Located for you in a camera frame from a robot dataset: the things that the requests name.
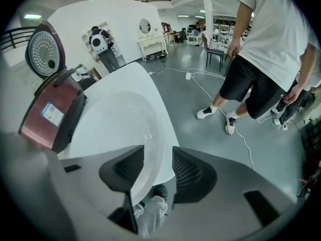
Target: black shorts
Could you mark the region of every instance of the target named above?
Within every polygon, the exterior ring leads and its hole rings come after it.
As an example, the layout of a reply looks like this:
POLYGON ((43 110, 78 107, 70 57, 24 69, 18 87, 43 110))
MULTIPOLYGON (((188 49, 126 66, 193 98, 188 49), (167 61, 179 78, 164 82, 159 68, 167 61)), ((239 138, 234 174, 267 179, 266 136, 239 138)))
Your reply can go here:
POLYGON ((251 86, 250 97, 245 103, 252 118, 262 116, 285 94, 272 79, 238 55, 230 65, 220 96, 226 100, 242 102, 251 86))

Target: white backpack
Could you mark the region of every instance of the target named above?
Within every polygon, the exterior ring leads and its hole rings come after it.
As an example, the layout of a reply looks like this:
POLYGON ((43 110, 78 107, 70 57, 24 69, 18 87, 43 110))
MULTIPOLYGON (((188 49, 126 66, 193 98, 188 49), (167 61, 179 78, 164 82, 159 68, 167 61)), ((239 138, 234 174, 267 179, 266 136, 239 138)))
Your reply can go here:
POLYGON ((108 49, 108 42, 106 38, 101 34, 103 30, 96 35, 90 35, 91 38, 91 46, 94 49, 96 55, 101 54, 102 52, 108 49))

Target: label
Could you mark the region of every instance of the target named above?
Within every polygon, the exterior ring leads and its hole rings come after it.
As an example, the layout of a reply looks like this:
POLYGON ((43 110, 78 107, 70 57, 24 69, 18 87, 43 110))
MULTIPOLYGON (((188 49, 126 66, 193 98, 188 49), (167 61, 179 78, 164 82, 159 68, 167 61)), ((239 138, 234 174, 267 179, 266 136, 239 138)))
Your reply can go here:
POLYGON ((48 121, 56 125, 60 125, 64 114, 59 111, 52 103, 48 102, 45 108, 42 110, 41 115, 45 117, 48 121))

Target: sneaker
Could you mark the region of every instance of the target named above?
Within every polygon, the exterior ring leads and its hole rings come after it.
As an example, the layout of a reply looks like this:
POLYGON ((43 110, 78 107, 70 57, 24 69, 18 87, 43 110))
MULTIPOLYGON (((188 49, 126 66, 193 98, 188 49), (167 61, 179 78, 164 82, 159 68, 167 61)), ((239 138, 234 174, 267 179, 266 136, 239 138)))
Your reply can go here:
POLYGON ((271 113, 279 114, 280 112, 279 112, 276 108, 273 108, 273 109, 271 110, 271 113))
POLYGON ((236 122, 236 119, 234 119, 232 117, 228 118, 226 116, 226 122, 227 122, 226 127, 225 127, 226 133, 231 135, 234 133, 234 130, 235 130, 234 123, 236 122))
POLYGON ((206 116, 211 115, 211 114, 214 114, 214 113, 215 113, 215 112, 212 111, 211 107, 209 106, 209 107, 207 107, 206 109, 200 110, 199 112, 197 112, 196 117, 197 117, 198 119, 204 119, 206 116))
POLYGON ((276 126, 281 126, 281 122, 280 122, 280 120, 279 120, 278 118, 275 118, 275 119, 273 120, 273 123, 274 123, 274 125, 276 125, 276 126))
POLYGON ((159 185, 154 189, 152 195, 153 196, 156 196, 156 195, 160 196, 161 198, 166 200, 167 199, 167 189, 163 185, 159 185))
POLYGON ((288 123, 288 122, 283 123, 283 125, 282 125, 282 130, 283 130, 283 131, 287 131, 287 130, 288 130, 288 126, 289 126, 289 123, 288 123))

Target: white sock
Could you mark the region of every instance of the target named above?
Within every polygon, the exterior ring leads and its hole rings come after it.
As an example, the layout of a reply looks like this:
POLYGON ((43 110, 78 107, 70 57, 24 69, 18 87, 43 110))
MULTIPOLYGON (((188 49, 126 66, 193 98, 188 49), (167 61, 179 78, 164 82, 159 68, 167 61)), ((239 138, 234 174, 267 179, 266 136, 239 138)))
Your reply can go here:
POLYGON ((217 107, 212 106, 212 105, 210 105, 210 108, 211 108, 212 112, 216 112, 216 110, 217 110, 217 107))
POLYGON ((237 119, 237 118, 239 118, 239 117, 240 117, 240 116, 238 116, 238 115, 236 114, 236 111, 232 111, 232 112, 230 112, 230 113, 227 114, 227 118, 237 119))

